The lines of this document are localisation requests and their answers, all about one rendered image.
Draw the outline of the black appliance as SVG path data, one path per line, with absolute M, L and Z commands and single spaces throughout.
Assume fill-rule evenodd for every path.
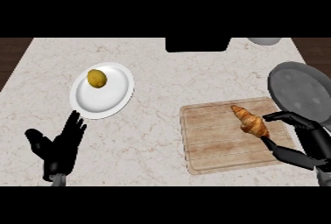
M 166 38 L 166 51 L 169 53 L 224 52 L 229 42 L 229 38 Z

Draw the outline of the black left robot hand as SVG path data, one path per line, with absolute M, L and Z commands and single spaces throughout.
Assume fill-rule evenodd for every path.
M 74 110 L 67 119 L 61 134 L 51 140 L 37 129 L 26 131 L 26 137 L 31 145 L 31 151 L 43 159 L 43 180 L 54 184 L 54 176 L 74 170 L 79 146 L 88 125 L 80 113 Z

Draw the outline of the golden brown croissant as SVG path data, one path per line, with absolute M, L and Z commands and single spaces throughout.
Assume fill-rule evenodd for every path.
M 255 135 L 258 138 L 269 137 L 269 130 L 260 116 L 255 115 L 246 108 L 232 105 L 234 115 L 241 121 L 241 130 L 244 133 Z

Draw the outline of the wooden cutting board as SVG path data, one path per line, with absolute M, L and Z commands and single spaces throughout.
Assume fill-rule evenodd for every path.
M 181 108 L 181 133 L 188 171 L 193 175 L 278 165 L 262 140 L 241 130 L 231 106 L 255 115 L 278 111 L 269 97 L 194 104 Z

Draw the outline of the grey frying pan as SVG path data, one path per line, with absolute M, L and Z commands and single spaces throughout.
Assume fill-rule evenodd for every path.
M 283 111 L 320 122 L 331 132 L 331 78 L 305 63 L 281 63 L 269 73 L 268 90 Z

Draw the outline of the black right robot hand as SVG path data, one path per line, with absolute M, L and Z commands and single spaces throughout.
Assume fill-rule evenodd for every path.
M 294 133 L 299 138 L 305 152 L 278 145 L 269 137 L 263 136 L 262 141 L 274 157 L 290 165 L 318 169 L 321 172 L 331 172 L 331 136 L 323 125 L 300 116 L 296 112 L 281 111 L 263 116 L 271 122 L 281 120 L 294 126 Z

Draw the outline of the grey round object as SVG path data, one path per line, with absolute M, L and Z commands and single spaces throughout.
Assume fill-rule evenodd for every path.
M 259 46 L 272 46 L 280 42 L 280 38 L 249 38 Z

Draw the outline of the white oval plate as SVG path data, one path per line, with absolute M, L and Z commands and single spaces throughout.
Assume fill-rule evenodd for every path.
M 89 71 L 98 69 L 108 78 L 102 88 L 89 84 Z M 70 90 L 71 108 L 88 119 L 102 119 L 116 115 L 130 102 L 135 80 L 130 70 L 116 62 L 91 66 L 79 75 Z

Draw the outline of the yellow lemon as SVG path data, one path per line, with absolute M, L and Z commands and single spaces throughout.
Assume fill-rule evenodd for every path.
M 102 88 L 107 85 L 108 78 L 101 70 L 92 69 L 88 72 L 88 82 L 94 88 Z

